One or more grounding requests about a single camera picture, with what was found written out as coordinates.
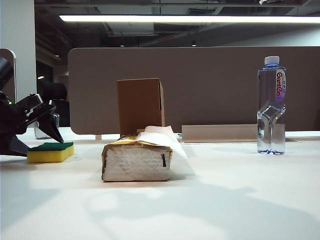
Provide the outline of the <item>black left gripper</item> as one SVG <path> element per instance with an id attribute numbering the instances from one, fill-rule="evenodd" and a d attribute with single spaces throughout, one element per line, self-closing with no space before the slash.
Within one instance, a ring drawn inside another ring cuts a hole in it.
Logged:
<path id="1" fill-rule="evenodd" d="M 6 156 L 27 157 L 28 146 L 18 139 L 27 131 L 30 124 L 36 121 L 36 138 L 54 139 L 64 143 L 59 132 L 60 115 L 55 113 L 56 107 L 42 103 L 27 115 L 26 107 L 17 103 L 7 104 L 0 101 L 0 154 Z"/>

